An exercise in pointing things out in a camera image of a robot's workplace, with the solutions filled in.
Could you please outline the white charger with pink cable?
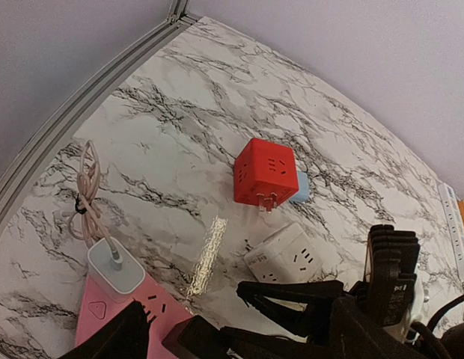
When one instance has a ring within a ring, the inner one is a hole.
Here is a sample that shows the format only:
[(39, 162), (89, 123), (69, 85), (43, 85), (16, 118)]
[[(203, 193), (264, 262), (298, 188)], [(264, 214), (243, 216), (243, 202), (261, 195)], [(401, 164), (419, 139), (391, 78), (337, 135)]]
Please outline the white charger with pink cable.
[(69, 214), (70, 235), (87, 248), (88, 274), (117, 302), (124, 302), (141, 284), (146, 273), (139, 261), (103, 223), (95, 204), (101, 181), (100, 158), (92, 141), (87, 141), (79, 159), (74, 210)]

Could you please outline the red cube socket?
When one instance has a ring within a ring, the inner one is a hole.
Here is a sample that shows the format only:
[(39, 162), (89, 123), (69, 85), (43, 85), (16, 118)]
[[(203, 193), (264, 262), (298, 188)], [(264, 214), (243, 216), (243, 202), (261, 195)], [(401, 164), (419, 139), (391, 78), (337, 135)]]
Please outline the red cube socket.
[(233, 198), (271, 212), (299, 191), (293, 149), (252, 138), (233, 165)]

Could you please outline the white cube adapter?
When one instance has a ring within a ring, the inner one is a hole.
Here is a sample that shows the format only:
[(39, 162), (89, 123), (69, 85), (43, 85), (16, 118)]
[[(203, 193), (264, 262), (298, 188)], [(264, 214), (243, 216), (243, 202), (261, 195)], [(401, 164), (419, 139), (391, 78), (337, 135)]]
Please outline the white cube adapter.
[(323, 266), (308, 234), (297, 223), (263, 240), (244, 256), (244, 261), (261, 283), (306, 283)]

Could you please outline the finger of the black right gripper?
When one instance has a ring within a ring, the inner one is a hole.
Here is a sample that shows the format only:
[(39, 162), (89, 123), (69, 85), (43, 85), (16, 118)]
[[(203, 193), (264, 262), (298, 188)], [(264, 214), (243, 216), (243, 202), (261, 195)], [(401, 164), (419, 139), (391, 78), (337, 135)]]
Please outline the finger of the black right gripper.
[(332, 304), (344, 296), (339, 280), (278, 284), (242, 281), (237, 295), (275, 324), (299, 337), (320, 337), (329, 330)]
[(312, 358), (311, 348), (285, 337), (223, 327), (202, 316), (176, 324), (162, 345), (177, 358)]

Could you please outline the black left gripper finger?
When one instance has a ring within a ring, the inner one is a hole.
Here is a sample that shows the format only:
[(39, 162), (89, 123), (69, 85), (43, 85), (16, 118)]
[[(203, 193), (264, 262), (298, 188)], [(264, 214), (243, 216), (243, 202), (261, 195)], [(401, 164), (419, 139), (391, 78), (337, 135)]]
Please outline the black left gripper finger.
[(147, 358), (149, 312), (133, 301), (83, 344), (60, 359)]

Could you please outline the white multicolour power strip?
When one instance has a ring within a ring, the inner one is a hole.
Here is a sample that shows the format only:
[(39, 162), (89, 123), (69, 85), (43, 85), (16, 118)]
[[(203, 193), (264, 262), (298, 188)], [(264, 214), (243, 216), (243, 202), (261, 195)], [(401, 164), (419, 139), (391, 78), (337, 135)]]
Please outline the white multicolour power strip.
[(444, 182), (439, 184), (438, 190), (451, 236), (458, 275), (460, 280), (464, 281), (464, 226), (457, 197), (454, 190)]

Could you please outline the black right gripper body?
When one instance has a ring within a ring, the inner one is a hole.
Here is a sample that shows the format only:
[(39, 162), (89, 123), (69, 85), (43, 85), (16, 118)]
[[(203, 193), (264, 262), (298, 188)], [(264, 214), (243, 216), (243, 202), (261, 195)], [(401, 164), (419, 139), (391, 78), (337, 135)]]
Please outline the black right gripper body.
[(371, 227), (369, 273), (320, 311), (325, 322), (310, 335), (311, 343), (330, 346), (338, 337), (345, 358), (464, 358), (464, 323), (440, 338), (433, 333), (440, 319), (464, 302), (464, 294), (440, 308), (427, 324), (419, 318), (424, 300), (416, 288), (419, 251), (415, 233), (384, 224)]

